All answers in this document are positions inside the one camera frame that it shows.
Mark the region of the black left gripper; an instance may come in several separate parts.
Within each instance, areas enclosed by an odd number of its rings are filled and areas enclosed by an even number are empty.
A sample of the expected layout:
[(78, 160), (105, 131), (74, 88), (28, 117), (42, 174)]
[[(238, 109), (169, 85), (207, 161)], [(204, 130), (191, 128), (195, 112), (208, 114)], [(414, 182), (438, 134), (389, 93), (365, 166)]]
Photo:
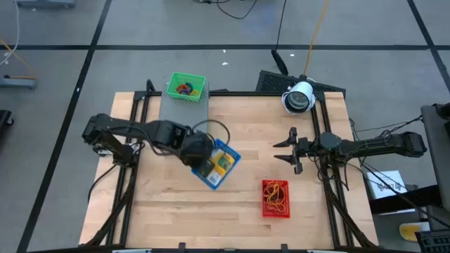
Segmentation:
[(215, 167), (215, 163), (209, 160), (213, 147), (213, 140), (208, 134), (194, 133), (183, 140), (179, 159), (191, 168), (200, 167), (200, 175), (206, 178)]

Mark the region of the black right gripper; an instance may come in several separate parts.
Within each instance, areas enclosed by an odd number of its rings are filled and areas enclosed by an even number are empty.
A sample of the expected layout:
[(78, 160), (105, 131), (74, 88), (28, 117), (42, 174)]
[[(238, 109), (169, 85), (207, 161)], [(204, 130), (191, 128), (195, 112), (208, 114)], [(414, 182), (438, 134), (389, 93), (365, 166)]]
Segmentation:
[(292, 127), (289, 130), (289, 138), (285, 141), (273, 145), (274, 148), (285, 148), (292, 146), (291, 155), (274, 155), (275, 158), (294, 165), (295, 174), (303, 172), (301, 157), (324, 157), (330, 155), (341, 155), (342, 139), (331, 132), (323, 132), (313, 141), (308, 141), (306, 137), (298, 138), (297, 129)]

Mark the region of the blue plastic basket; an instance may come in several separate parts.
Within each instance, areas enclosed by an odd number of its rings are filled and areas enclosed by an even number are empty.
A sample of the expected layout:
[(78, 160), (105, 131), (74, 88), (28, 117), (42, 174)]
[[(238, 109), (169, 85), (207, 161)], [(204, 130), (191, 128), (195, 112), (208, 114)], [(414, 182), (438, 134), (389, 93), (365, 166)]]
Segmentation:
[(218, 186), (214, 187), (211, 183), (206, 182), (205, 179), (203, 179), (203, 178), (200, 177), (200, 175), (199, 175), (200, 167), (195, 168), (195, 169), (192, 168), (192, 170), (191, 170), (191, 172), (192, 172), (194, 175), (196, 175), (203, 183), (205, 183), (205, 184), (206, 184), (208, 187), (210, 187), (212, 190), (217, 190), (217, 189), (220, 187), (220, 185), (223, 183), (223, 181), (226, 179), (226, 177), (232, 172), (233, 168), (234, 168), (234, 167), (240, 162), (240, 160), (241, 160), (241, 155), (240, 155), (239, 153), (237, 153), (233, 148), (231, 148), (231, 147), (229, 147), (227, 144), (225, 144), (225, 143), (224, 143), (222, 140), (220, 140), (220, 139), (216, 139), (216, 140), (214, 141), (214, 147), (213, 147), (212, 152), (213, 152), (214, 150), (218, 150), (218, 149), (225, 151), (226, 153), (230, 154), (230, 155), (235, 159), (235, 163), (234, 163), (233, 167), (232, 167), (231, 170), (227, 173), (227, 175), (225, 175), (225, 178), (221, 181), (221, 183), (220, 183)]

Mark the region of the orange rubber band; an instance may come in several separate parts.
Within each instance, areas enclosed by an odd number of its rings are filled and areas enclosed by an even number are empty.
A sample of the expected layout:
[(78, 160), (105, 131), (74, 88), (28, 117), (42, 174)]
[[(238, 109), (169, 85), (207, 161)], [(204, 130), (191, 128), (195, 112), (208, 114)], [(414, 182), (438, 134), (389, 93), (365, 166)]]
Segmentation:
[[(273, 193), (273, 187), (276, 186), (276, 185), (278, 185), (281, 190), (280, 190), (279, 194), (273, 195), (272, 194)], [(282, 187), (278, 183), (269, 183), (269, 184), (267, 184), (265, 189), (264, 189), (264, 191), (263, 191), (263, 196), (267, 197), (267, 198), (271, 197), (271, 198), (275, 198), (276, 199), (276, 198), (279, 198), (282, 195), (283, 195), (283, 190), (282, 190)]]

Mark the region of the red plastic basket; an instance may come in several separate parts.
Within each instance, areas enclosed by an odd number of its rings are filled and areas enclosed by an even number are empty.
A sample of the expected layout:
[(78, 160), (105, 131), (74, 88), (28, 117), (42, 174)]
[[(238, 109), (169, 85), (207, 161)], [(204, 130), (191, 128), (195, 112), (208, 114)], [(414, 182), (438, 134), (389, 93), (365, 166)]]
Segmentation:
[[(283, 190), (283, 195), (279, 199), (284, 199), (285, 211), (283, 213), (270, 210), (266, 204), (267, 197), (263, 196), (263, 191), (267, 184), (278, 183)], [(262, 216), (264, 218), (277, 218), (277, 219), (289, 219), (290, 218), (290, 197), (288, 181), (285, 180), (275, 180), (275, 179), (264, 179), (262, 181)]]

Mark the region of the yellow rubber band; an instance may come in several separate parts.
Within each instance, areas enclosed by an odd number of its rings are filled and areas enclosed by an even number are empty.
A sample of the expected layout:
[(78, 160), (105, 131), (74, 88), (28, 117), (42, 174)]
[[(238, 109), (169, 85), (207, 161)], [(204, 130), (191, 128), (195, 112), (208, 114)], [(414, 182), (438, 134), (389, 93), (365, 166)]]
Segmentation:
[(268, 197), (266, 200), (266, 204), (270, 210), (274, 210), (280, 213), (283, 213), (285, 211), (284, 199), (272, 199), (271, 197)]

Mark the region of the green plastic basket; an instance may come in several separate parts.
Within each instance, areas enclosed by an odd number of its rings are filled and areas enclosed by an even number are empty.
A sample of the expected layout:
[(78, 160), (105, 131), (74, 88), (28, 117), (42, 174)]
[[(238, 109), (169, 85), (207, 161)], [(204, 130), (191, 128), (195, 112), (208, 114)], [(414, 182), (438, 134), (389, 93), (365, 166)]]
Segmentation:
[[(198, 102), (200, 100), (200, 97), (204, 90), (205, 80), (206, 80), (206, 78), (204, 76), (175, 72), (172, 74), (172, 77), (168, 83), (166, 93), (168, 96), (175, 98), (175, 99), (182, 99), (182, 100)], [(192, 84), (193, 90), (197, 90), (200, 93), (200, 96), (196, 96), (196, 97), (185, 96), (185, 95), (179, 94), (176, 91), (176, 88), (178, 85), (184, 84), (186, 82)]]

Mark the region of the grey perforated metal shelf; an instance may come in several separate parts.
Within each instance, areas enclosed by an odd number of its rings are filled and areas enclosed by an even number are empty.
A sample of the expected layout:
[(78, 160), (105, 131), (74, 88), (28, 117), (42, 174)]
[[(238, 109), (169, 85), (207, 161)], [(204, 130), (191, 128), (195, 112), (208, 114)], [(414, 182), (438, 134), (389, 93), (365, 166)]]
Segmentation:
[(169, 84), (161, 95), (159, 111), (160, 120), (170, 120), (182, 125), (193, 127), (198, 122), (208, 119), (209, 110), (209, 84), (203, 87), (202, 95), (198, 102), (172, 98), (167, 93)]

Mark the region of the black perforated floor panel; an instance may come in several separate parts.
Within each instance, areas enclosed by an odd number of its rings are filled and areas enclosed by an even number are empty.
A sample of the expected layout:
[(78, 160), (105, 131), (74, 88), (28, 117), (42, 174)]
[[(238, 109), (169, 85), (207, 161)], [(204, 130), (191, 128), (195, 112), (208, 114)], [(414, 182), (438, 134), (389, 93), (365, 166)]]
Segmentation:
[[(301, 79), (298, 79), (296, 77), (262, 70), (259, 73), (259, 79), (255, 91), (280, 93), (287, 91), (289, 86), (293, 86), (300, 81)], [(319, 82), (312, 81), (310, 79), (308, 79), (307, 82), (309, 82), (312, 85), (315, 91), (340, 92), (344, 97), (346, 97), (346, 90), (340, 87), (322, 84)]]

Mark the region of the white printed paper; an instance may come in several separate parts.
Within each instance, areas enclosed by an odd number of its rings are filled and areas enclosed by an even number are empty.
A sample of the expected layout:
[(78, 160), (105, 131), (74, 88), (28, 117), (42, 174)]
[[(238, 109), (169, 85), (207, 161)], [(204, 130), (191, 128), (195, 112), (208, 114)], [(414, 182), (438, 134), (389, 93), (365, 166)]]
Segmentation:
[(408, 190), (403, 182), (399, 171), (366, 172), (368, 187), (373, 199), (380, 199), (396, 195), (393, 188), (398, 193), (406, 193)]

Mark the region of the black low bench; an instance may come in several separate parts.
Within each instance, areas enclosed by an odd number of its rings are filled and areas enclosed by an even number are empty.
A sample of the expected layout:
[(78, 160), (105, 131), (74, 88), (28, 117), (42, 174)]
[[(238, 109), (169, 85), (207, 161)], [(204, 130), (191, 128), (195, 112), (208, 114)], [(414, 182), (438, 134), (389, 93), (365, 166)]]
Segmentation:
[(442, 199), (437, 185), (418, 188), (406, 193), (370, 200), (373, 214), (396, 212), (404, 209), (425, 207), (428, 205), (442, 206)]

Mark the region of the yellow object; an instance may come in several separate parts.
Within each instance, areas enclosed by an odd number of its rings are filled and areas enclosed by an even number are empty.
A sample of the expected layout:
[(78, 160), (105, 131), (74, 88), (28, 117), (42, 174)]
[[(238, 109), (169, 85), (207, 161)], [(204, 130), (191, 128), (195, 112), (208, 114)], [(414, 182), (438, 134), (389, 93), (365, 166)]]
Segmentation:
[(426, 232), (430, 230), (428, 222), (402, 223), (399, 226), (400, 236), (409, 242), (417, 242), (416, 233)]

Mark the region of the black plastic crate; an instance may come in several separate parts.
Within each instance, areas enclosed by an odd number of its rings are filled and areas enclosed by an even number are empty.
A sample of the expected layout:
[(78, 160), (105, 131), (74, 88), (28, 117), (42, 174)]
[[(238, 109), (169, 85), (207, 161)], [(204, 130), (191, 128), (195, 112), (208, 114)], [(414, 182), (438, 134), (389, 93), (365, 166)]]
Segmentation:
[(415, 232), (422, 253), (450, 253), (450, 229)]

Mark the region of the black floor object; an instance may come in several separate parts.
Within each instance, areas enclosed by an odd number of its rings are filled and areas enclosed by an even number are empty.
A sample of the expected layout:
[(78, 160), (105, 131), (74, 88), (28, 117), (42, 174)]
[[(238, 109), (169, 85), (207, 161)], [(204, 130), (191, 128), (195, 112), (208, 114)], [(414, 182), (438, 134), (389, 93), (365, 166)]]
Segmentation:
[(13, 124), (12, 112), (9, 110), (0, 110), (0, 130), (10, 127)]

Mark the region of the grey metal floor base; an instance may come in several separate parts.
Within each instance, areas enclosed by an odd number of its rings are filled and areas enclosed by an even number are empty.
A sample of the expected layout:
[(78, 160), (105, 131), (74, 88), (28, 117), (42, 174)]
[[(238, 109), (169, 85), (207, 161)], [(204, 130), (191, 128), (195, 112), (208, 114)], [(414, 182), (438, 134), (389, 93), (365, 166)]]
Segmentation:
[(31, 77), (10, 77), (8, 75), (0, 77), (0, 88), (23, 88), (35, 89), (37, 83)]
[(15, 0), (23, 8), (73, 8), (75, 0)]

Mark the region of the black aluminium rig frame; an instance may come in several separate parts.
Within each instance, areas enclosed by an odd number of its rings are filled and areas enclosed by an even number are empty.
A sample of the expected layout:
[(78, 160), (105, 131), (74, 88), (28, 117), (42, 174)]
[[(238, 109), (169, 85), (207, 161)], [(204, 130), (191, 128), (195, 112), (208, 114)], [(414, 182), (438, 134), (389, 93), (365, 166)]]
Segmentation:
[[(304, 171), (277, 159), (291, 127), (314, 137), (310, 114), (288, 115), (276, 93), (212, 92), (210, 131), (229, 139), (242, 158), (218, 190), (209, 189), (175, 157), (160, 157), (144, 148), (134, 170), (131, 202), (118, 216), (107, 243), (126, 247), (331, 249), (349, 242), (337, 212), (329, 212), (316, 167), (303, 160)], [(290, 217), (262, 215), (262, 181), (288, 182)]]

